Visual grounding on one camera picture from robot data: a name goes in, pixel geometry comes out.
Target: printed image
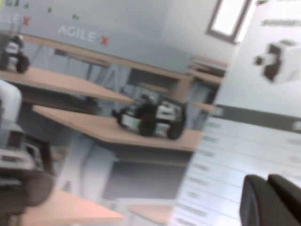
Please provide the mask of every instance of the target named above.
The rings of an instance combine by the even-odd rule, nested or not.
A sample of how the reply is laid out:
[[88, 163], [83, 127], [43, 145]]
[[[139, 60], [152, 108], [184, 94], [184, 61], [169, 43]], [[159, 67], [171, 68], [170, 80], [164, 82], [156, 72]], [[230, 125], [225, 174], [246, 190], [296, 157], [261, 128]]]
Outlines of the printed image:
[[291, 40], [271, 43], [266, 54], [255, 58], [263, 66], [263, 76], [273, 83], [296, 81], [300, 78], [301, 46]]

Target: gray wall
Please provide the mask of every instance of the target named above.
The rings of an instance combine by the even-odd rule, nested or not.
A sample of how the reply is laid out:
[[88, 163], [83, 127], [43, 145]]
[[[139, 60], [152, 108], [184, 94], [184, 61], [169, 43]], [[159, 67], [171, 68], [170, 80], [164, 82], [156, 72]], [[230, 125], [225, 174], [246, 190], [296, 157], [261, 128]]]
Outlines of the gray wall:
[[[30, 0], [30, 7], [24, 9], [27, 1], [3, 9], [0, 29], [11, 28], [12, 15], [17, 15], [17, 24], [23, 16], [31, 16], [21, 32], [180, 73], [193, 55], [227, 63], [235, 48], [206, 34], [217, 0]], [[80, 19], [72, 19], [73, 14]], [[80, 29], [86, 40], [59, 32], [62, 26]], [[93, 41], [88, 41], [91, 32]], [[110, 38], [108, 46], [100, 45], [102, 36]]]

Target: desk surface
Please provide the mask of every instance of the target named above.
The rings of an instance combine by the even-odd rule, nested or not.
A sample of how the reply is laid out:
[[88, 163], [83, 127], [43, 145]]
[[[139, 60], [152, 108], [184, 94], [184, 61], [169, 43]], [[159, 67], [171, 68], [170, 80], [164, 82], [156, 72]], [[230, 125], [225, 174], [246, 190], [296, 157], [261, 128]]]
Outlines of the desk surface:
[[213, 110], [213, 106], [209, 105], [209, 104], [204, 104], [204, 103], [200, 103], [200, 102], [193, 102], [192, 103], [193, 106], [205, 111], [205, 112], [211, 112]]
[[166, 224], [173, 207], [170, 205], [131, 205], [128, 210], [157, 224]]
[[115, 223], [121, 220], [122, 216], [118, 213], [55, 190], [44, 204], [27, 209], [22, 216], [22, 226]]
[[67, 55], [71, 58], [74, 58], [74, 59], [77, 59], [77, 60], [80, 60], [80, 61], [84, 61], [84, 62], [87, 62], [87, 63], [91, 63], [91, 64], [94, 64], [94, 65], [103, 66], [103, 67], [109, 67], [110, 66], [109, 63], [107, 63], [103, 60], [90, 58], [90, 57], [87, 57], [87, 56], [82, 56], [80, 54], [67, 53]]
[[175, 141], [163, 137], [142, 137], [120, 128], [114, 118], [75, 113], [42, 106], [34, 106], [33, 110], [69, 128], [113, 144], [148, 146], [193, 152], [202, 136], [200, 131], [186, 129], [184, 134]]
[[222, 81], [223, 81], [223, 78], [218, 77], [216, 75], [211, 75], [211, 74], [204, 73], [204, 72], [197, 72], [192, 69], [188, 69], [187, 74], [189, 74], [195, 78], [198, 78], [198, 79], [210, 82], [210, 83], [214, 83], [214, 84], [219, 84], [219, 85], [222, 84]]
[[0, 71], [0, 79], [17, 84], [32, 85], [81, 94], [87, 97], [95, 97], [124, 103], [132, 102], [132, 99], [124, 95], [113, 92], [87, 80], [65, 74], [45, 71], [34, 67], [31, 67], [25, 74], [18, 74], [14, 71]]

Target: toy robot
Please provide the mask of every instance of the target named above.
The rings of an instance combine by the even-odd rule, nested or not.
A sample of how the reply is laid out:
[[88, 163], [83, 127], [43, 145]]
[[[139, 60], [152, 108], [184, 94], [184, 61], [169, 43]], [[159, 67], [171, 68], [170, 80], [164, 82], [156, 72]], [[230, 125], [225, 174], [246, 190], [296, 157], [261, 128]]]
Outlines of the toy robot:
[[44, 202], [53, 188], [53, 179], [43, 171], [40, 151], [24, 142], [24, 131], [16, 124], [21, 93], [0, 80], [0, 195], [3, 187], [22, 187], [26, 206]]
[[271, 43], [267, 54], [257, 56], [255, 64], [264, 66], [263, 76], [273, 83], [300, 79], [301, 46], [293, 41]]
[[122, 128], [137, 130], [141, 136], [161, 134], [176, 140], [185, 129], [186, 105], [166, 97], [155, 103], [151, 97], [142, 95], [141, 99], [119, 112], [113, 111], [112, 115]]
[[9, 39], [2, 38], [1, 42], [2, 54], [0, 59], [0, 70], [5, 71], [8, 69], [9, 65], [14, 65], [17, 72], [25, 73], [30, 66], [30, 61], [29, 58], [23, 54], [23, 36], [16, 35]]

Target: window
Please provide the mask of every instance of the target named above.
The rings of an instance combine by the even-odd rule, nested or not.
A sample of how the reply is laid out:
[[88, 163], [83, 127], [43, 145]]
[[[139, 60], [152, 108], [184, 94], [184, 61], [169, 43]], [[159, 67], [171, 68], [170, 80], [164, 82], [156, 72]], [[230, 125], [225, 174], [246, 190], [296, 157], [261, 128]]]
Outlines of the window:
[[233, 44], [241, 42], [254, 10], [253, 0], [218, 0], [207, 34]]

